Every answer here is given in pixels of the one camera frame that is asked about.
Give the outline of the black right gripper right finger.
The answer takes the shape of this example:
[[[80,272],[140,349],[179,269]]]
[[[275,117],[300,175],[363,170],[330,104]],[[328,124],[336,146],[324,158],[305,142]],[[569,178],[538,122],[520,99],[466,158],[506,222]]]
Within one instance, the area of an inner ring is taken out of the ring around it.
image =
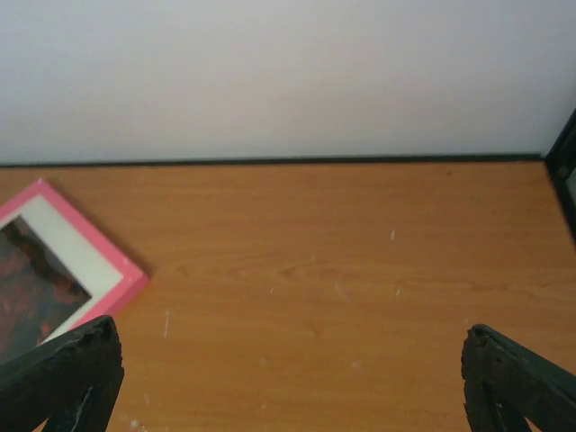
[[[472,431],[575,429],[575,375],[493,328],[468,329],[461,373]]]

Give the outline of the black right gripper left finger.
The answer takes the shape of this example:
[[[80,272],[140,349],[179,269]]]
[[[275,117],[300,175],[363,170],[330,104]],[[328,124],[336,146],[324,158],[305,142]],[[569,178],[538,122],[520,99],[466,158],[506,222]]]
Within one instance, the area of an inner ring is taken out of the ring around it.
[[[113,318],[92,319],[1,365],[1,429],[105,431],[123,377]]]

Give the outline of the pink picture frame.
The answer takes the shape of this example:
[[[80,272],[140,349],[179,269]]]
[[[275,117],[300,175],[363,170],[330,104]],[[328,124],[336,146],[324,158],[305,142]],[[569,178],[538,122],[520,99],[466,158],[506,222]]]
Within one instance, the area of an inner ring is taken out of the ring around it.
[[[123,308],[149,282],[43,179],[1,207],[1,360]]]

